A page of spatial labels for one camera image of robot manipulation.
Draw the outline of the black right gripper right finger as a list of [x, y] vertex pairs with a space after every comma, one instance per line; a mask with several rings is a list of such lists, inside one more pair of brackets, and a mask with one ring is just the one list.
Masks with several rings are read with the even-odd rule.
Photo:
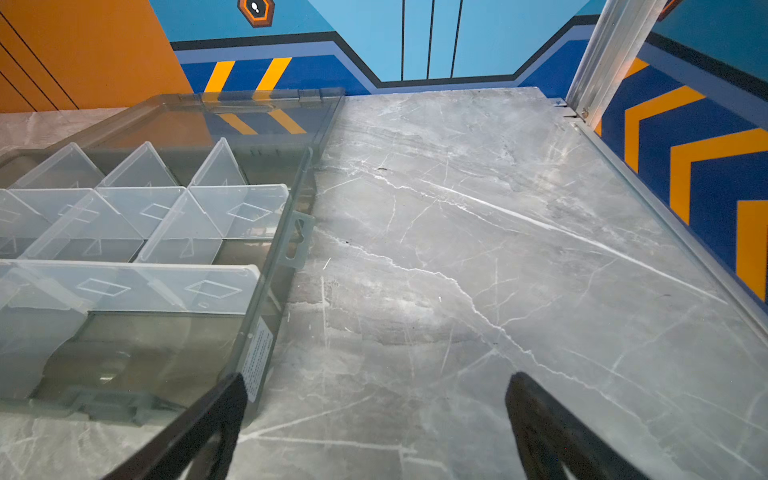
[[645, 479], [531, 376], [510, 378], [505, 405], [528, 479]]

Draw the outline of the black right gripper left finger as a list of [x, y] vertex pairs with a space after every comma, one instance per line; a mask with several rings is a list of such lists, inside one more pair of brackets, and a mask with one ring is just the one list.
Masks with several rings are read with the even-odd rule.
[[226, 376], [107, 479], [224, 479], [247, 406], [240, 373]]

